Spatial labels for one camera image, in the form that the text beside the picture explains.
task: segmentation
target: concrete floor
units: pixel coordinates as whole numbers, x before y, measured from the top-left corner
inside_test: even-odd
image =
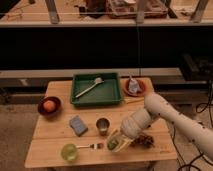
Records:
[[[194,117],[193,105],[175,106],[183,113],[191,113],[190,117]],[[210,127],[208,111],[196,115],[204,125]],[[6,104],[0,105],[0,171],[45,171],[46,169],[26,169],[24,168],[25,157],[29,148],[30,140],[33,135],[34,127],[38,117],[36,104]],[[173,129],[168,124],[171,134]],[[186,163],[190,162],[198,152],[194,145],[190,143],[178,131],[175,139],[176,145],[183,156]],[[204,160],[199,159],[194,163],[202,171],[211,171],[213,167],[206,164]],[[176,171],[179,165],[177,161],[161,161],[154,171]],[[72,171],[145,171],[141,169],[140,164],[132,165],[110,165],[110,166],[88,166],[57,168],[57,170]]]

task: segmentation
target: metal cup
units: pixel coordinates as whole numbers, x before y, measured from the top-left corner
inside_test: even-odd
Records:
[[[98,128],[99,134],[101,136],[107,135],[109,125],[110,122],[106,118],[100,118],[96,121],[96,127]]]

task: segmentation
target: utensil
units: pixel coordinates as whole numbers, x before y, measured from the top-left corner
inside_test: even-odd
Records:
[[[101,77],[97,77],[95,80],[94,80],[94,84],[90,87],[88,87],[87,89],[85,89],[84,91],[82,91],[81,93],[77,94],[75,96],[75,98],[79,98],[80,96],[84,95],[85,93],[87,93],[88,91],[92,90],[95,86],[97,86],[98,84],[101,84],[103,83],[104,81],[102,80]]]
[[[103,143],[95,143],[95,144],[90,144],[90,145],[78,145],[77,148],[92,148],[92,149],[101,149],[104,147]]]

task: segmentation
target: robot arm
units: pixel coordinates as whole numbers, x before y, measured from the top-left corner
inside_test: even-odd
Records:
[[[141,131],[160,117],[172,123],[206,156],[213,160],[213,131],[178,112],[156,93],[147,94],[144,104],[145,108],[141,108],[122,121],[120,128],[122,134],[134,140]]]
[[[154,116],[172,123],[206,156],[213,160],[213,131],[176,111],[163,97],[150,93],[145,97],[145,108]]]

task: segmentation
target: black base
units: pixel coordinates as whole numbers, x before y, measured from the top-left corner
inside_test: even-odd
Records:
[[[213,80],[213,57],[184,54],[180,62],[181,72],[189,81]]]

